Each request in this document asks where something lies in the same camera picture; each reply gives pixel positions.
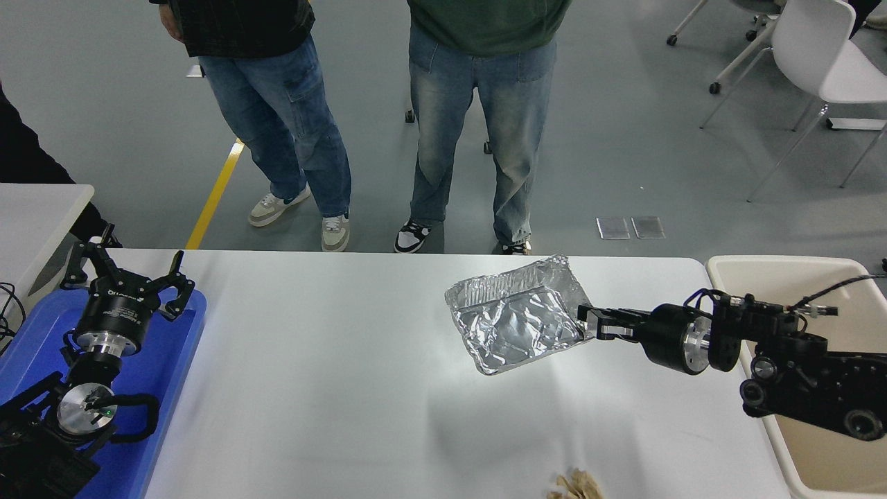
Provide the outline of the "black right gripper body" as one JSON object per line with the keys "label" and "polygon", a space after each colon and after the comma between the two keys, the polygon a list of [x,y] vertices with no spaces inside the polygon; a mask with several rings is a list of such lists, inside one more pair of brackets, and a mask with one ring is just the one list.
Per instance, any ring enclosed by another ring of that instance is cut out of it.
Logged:
{"label": "black right gripper body", "polygon": [[643,323],[643,350],[647,359],[687,375],[694,375],[685,356],[685,332],[694,314],[678,304],[660,304]]}

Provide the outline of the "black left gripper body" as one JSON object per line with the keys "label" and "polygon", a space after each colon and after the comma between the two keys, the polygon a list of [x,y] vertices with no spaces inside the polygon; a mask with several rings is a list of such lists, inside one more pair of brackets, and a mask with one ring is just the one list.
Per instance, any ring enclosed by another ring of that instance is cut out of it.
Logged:
{"label": "black left gripper body", "polygon": [[75,328],[75,342],[90,345],[99,338],[116,335],[124,345],[142,345],[153,313],[159,308],[159,295],[137,290],[90,288],[89,299]]}

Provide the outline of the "person's right hand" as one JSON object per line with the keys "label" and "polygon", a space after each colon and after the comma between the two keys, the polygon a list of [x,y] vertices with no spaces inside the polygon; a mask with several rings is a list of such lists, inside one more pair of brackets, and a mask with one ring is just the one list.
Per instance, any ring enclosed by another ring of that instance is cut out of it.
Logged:
{"label": "person's right hand", "polygon": [[177,42],[184,43],[181,26],[175,18],[175,14],[168,3],[158,4],[159,21],[169,34]]}

